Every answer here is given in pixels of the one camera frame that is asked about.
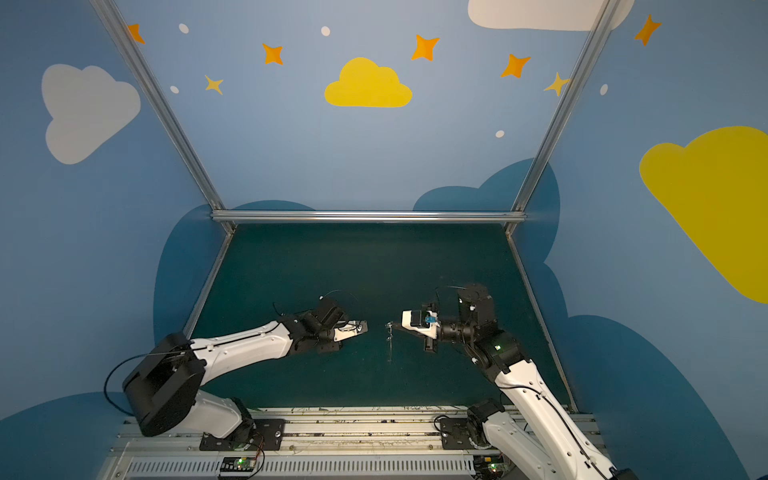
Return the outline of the silver perforated metal key plate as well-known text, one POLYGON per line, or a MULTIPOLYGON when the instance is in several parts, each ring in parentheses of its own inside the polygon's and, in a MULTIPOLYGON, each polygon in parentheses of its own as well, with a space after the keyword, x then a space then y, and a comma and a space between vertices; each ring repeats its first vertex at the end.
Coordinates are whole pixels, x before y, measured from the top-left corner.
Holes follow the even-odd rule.
POLYGON ((387 330, 387 361, 388 363, 392 363, 393 361, 393 334, 394 334, 394 325, 393 322, 388 322, 386 324, 386 330, 387 330))

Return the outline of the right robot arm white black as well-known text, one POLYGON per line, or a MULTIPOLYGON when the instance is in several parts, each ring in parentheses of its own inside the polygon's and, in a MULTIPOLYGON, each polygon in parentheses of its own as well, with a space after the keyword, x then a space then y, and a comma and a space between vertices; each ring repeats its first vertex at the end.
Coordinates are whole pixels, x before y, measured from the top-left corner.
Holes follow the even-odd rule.
POLYGON ((480 284, 457 290, 456 317, 441 314, 437 303, 405 310, 393 327, 425 339, 434 352, 439 342, 463 347, 472 363, 523 416, 531 432, 514 422, 495 400, 472 406, 468 422, 478 437, 499 451, 529 479, 635 479, 588 440, 557 402, 536 364, 516 338, 498 323, 495 304, 480 284))

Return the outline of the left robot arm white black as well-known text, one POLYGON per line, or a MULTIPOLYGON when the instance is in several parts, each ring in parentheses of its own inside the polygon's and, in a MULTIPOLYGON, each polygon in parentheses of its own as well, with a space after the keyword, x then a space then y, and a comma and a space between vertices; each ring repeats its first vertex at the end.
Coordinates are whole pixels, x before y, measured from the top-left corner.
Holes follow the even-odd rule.
POLYGON ((322 296, 312 309, 233 334, 190 339, 172 333, 151 352, 135 356, 138 364, 122 382, 128 405, 120 411, 132 416, 146 437, 181 429, 244 448, 258 432, 248 408, 238 399, 203 391, 204 385, 256 363, 338 351, 367 330, 366 321, 322 296))

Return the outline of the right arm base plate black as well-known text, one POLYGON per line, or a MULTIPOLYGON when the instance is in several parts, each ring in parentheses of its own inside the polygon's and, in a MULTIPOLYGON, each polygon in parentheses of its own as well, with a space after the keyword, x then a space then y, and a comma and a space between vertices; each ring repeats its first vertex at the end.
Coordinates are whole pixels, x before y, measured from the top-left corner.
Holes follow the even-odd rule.
POLYGON ((489 447, 482 426, 467 418, 440 415, 433 420, 443 450, 482 450, 489 447))

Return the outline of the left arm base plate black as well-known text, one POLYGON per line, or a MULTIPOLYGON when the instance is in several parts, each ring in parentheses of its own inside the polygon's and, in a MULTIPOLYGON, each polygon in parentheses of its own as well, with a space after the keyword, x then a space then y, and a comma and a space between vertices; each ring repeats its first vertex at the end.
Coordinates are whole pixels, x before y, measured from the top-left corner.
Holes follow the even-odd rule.
POLYGON ((224 438, 204 433, 200 451, 278 451, 281 447, 286 421, 284 419, 246 420, 224 438))

